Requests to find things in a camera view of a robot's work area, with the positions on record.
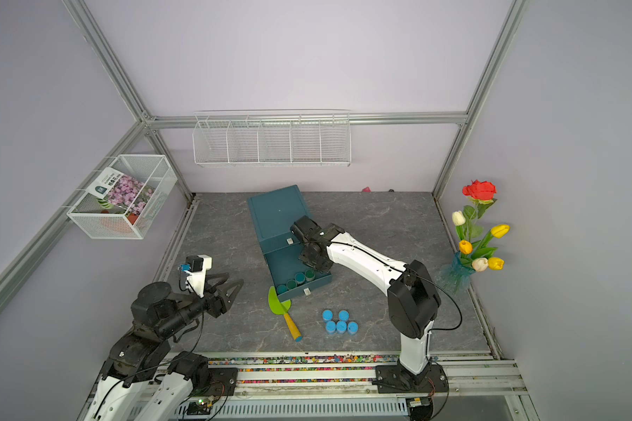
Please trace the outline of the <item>teal drawer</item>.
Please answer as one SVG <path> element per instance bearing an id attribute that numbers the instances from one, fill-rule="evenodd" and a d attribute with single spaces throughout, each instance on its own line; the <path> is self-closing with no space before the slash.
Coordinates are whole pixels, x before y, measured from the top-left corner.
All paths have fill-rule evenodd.
<path id="1" fill-rule="evenodd" d="M 298 244 L 265 254 L 280 301 L 308 296 L 333 280 L 331 273 L 318 272 L 300 261 L 303 247 Z"/>

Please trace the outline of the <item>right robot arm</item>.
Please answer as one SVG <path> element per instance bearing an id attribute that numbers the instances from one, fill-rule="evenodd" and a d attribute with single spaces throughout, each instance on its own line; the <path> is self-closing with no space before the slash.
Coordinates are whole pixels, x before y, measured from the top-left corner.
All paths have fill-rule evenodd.
<path id="1" fill-rule="evenodd" d="M 318 272 L 344 266 L 384 293 L 391 323 L 400 333 L 400 372 L 419 378 L 429 366 L 429 343 L 442 304 L 437 287 L 420 261 L 405 263 L 363 245 L 340 226 L 325 228 L 301 217 L 291 233 L 303 245 L 300 261 Z"/>

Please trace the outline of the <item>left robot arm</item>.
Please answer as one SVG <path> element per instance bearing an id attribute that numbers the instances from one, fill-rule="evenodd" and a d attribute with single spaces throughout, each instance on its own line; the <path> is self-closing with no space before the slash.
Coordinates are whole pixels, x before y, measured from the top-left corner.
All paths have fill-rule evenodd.
<path id="1" fill-rule="evenodd" d="M 212 368 L 207 357 L 194 351 L 172 360 L 167 356 L 172 342 L 191 330 L 204 331 L 206 315 L 227 313 L 243 285 L 223 273 L 205 278 L 201 290 L 190 283 L 188 294 L 173 291 L 167 282 L 142 288 L 131 305 L 133 325 L 111 348 L 85 419 L 127 420 L 160 368 L 166 374 L 138 419 L 170 420 L 193 396 L 203 396 L 206 406 L 223 408 L 235 394 L 236 369 Z"/>

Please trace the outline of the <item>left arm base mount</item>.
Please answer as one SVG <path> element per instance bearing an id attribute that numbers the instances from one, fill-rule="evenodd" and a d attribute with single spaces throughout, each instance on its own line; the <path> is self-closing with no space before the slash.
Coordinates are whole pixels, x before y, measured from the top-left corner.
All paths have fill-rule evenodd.
<path id="1" fill-rule="evenodd" d="M 237 368 L 214 367 L 209 359 L 193 352 L 181 352 L 170 363 L 161 383 L 161 392 L 185 398 L 196 396 L 233 396 Z"/>

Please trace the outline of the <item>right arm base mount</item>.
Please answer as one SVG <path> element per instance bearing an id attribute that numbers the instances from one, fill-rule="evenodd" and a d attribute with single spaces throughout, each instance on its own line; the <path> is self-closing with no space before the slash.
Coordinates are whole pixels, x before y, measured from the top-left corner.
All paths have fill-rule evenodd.
<path id="1" fill-rule="evenodd" d="M 380 394 L 423 393 L 433 395 L 449 390 L 449 382 L 443 367 L 429 363 L 419 374 L 413 374 L 400 364 L 376 366 L 371 382 Z"/>

